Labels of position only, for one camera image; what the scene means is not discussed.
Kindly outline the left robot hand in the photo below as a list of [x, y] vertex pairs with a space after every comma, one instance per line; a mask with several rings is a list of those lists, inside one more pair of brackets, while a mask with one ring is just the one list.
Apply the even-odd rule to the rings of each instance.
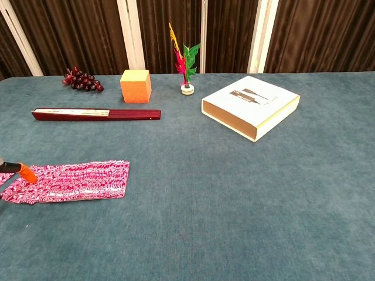
[[21, 167], [21, 163], [6, 162], [0, 157], [0, 173], [18, 173]]

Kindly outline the pink patterned cloth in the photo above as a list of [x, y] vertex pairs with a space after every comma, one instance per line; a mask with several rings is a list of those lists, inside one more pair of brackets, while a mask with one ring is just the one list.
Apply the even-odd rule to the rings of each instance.
[[37, 177], [29, 183], [19, 177], [0, 193], [17, 204], [123, 198], [130, 163], [123, 160], [30, 167]]

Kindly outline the orange rubber fingertip cover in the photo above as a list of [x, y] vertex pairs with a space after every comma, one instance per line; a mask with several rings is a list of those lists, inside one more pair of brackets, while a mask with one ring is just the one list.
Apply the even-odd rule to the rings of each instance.
[[34, 172], [23, 163], [19, 163], [19, 165], [20, 165], [20, 168], [19, 168], [18, 174], [29, 183], [36, 183], [38, 178], [34, 174]]

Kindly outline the dark red grape bunch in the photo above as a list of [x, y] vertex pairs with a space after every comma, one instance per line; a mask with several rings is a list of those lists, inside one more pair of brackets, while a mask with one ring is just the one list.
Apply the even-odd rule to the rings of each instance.
[[72, 89], [77, 91], [104, 91], [104, 87], [98, 79], [80, 70], [77, 66], [66, 69], [62, 84], [65, 86], [69, 85]]

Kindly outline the folded dark red fan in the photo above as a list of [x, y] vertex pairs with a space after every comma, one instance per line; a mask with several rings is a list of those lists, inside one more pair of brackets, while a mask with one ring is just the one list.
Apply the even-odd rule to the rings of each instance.
[[36, 108], [39, 121], [139, 121], [159, 120], [160, 109]]

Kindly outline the dark brown curtain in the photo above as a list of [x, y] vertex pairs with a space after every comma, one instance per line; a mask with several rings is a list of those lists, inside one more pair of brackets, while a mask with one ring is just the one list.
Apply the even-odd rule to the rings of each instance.
[[[46, 76], [71, 66], [93, 74], [129, 68], [117, 0], [9, 0]], [[143, 58], [152, 73], [174, 73], [169, 40], [200, 42], [207, 15], [208, 73], [247, 69], [260, 0], [136, 0]], [[279, 0], [267, 73], [375, 71], [375, 0]]]

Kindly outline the orange and yellow cube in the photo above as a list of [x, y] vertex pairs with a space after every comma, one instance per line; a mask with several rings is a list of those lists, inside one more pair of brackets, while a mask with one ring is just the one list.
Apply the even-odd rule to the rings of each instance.
[[120, 79], [125, 103], [148, 103], [152, 86], [149, 70], [125, 70]]

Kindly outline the colourful feather shuttlecock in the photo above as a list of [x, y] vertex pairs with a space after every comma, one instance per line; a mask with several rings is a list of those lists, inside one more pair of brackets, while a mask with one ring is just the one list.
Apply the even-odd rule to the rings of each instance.
[[179, 74], [183, 75], [183, 83], [180, 86], [180, 91], [183, 95], [192, 95], [195, 88], [191, 84], [191, 76], [195, 75], [197, 71], [195, 63], [196, 56], [200, 50], [200, 43], [193, 47], [183, 45], [183, 51], [181, 51], [172, 25], [168, 23], [168, 26], [170, 38], [173, 42], [173, 51], [176, 57], [175, 68]]

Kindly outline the blue felt table cover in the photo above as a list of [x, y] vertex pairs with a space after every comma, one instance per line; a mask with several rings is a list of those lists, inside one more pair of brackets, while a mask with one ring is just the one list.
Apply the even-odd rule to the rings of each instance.
[[38, 107], [126, 108], [59, 76], [0, 81], [0, 157], [130, 163], [124, 198], [0, 201], [0, 281], [375, 281], [375, 72], [262, 74], [300, 95], [257, 142], [203, 115], [239, 74], [154, 74], [158, 121], [39, 122]]

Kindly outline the white square book box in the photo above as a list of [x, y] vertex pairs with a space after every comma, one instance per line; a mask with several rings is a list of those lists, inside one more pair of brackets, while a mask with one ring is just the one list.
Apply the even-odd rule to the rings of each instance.
[[256, 142], [291, 115], [300, 95], [246, 76], [202, 99], [202, 113]]

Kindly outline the white metal frame post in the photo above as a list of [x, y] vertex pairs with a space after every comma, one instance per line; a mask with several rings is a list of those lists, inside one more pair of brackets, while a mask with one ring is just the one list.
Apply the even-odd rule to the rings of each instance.
[[0, 0], [0, 12], [33, 76], [44, 76], [39, 62], [9, 0]]
[[137, 0], [117, 0], [117, 6], [129, 68], [145, 70]]
[[258, 0], [247, 73], [263, 73], [279, 0]]

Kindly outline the thin white frame post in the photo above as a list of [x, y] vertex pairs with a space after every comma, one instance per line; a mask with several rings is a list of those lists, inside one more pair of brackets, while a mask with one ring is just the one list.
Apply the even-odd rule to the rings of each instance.
[[200, 25], [200, 74], [206, 72], [206, 47], [207, 47], [207, 16], [208, 0], [201, 0], [201, 25]]

